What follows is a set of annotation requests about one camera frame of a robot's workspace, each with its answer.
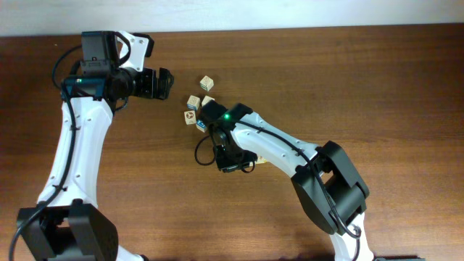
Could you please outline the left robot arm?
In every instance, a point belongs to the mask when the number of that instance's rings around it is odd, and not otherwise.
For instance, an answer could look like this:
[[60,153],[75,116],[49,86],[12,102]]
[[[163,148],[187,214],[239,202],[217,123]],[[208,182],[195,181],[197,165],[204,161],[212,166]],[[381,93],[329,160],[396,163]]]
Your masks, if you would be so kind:
[[14,239],[36,260],[139,260],[119,242],[98,208],[96,191],[105,136],[130,97],[164,100],[174,77],[144,67],[154,40],[142,33],[87,31],[81,59],[55,83],[62,128],[54,163],[34,207],[20,209]]

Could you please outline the yellow-edged picture block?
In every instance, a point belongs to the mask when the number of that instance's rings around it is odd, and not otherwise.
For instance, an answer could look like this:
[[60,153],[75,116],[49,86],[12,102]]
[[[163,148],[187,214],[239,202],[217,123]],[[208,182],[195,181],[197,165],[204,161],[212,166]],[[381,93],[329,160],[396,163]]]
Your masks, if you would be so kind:
[[264,157],[261,157],[261,156],[257,157],[257,160],[256,160],[257,164],[264,164],[266,162],[267,162],[267,160]]

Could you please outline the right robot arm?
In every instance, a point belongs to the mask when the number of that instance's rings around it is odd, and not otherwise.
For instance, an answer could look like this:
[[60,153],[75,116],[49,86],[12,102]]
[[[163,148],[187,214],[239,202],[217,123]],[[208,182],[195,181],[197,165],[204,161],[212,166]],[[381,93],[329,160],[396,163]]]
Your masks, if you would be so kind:
[[319,146],[290,136],[241,103],[227,109],[210,101],[199,119],[218,170],[250,173],[264,157],[290,177],[306,216],[330,236],[335,260],[374,260],[364,228],[369,188],[337,143]]

